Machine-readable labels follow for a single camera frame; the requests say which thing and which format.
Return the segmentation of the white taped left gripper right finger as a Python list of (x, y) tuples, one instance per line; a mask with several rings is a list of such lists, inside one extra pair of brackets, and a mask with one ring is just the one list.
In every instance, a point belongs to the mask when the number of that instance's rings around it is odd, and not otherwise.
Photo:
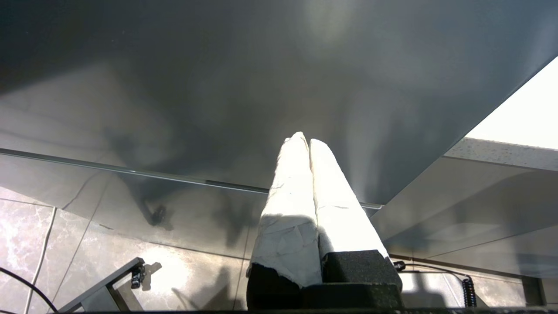
[(326, 143), (311, 140), (310, 162), (323, 281), (402, 288), (387, 249)]

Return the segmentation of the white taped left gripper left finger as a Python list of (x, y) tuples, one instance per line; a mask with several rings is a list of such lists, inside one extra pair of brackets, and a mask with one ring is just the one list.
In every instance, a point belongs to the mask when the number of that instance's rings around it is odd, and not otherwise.
[(321, 284), (309, 145), (302, 132), (281, 145), (247, 270), (249, 310), (301, 308), (303, 288)]

